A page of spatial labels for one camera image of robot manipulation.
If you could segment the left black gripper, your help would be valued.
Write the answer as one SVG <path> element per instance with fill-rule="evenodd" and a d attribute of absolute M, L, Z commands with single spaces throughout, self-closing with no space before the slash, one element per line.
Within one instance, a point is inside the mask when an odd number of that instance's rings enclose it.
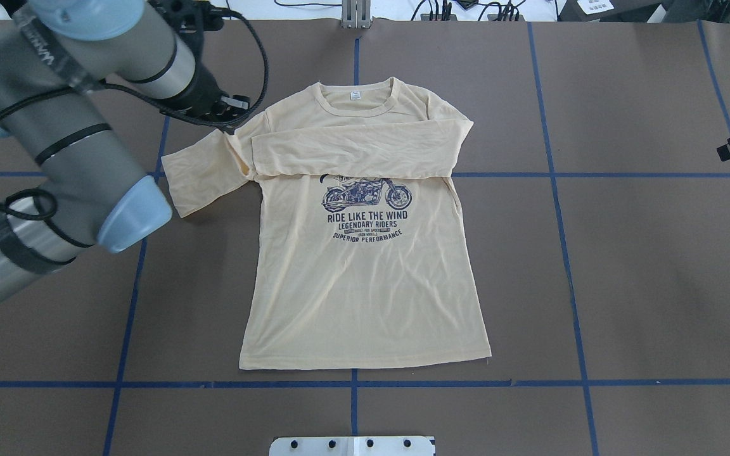
<path fill-rule="evenodd" d="M 248 96 L 229 96 L 202 65 L 174 64 L 172 81 L 180 89 L 172 96 L 173 118 L 196 126 L 225 127 L 248 110 Z"/>

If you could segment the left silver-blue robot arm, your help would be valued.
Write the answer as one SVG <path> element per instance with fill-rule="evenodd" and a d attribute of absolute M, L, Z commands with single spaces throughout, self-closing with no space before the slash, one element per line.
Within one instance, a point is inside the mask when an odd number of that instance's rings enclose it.
<path fill-rule="evenodd" d="M 206 31 L 243 19 L 209 1 L 2 1 L 0 137 L 46 181 L 0 198 L 0 303 L 90 246 L 120 252 L 172 209 L 89 95 L 123 92 L 229 132 L 258 107 L 203 66 Z"/>

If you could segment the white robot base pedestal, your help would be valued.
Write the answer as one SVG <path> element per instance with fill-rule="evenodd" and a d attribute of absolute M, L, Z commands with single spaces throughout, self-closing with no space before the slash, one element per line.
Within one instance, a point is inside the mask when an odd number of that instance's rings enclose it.
<path fill-rule="evenodd" d="M 276 438 L 269 455 L 435 455 L 429 436 L 318 436 Z"/>

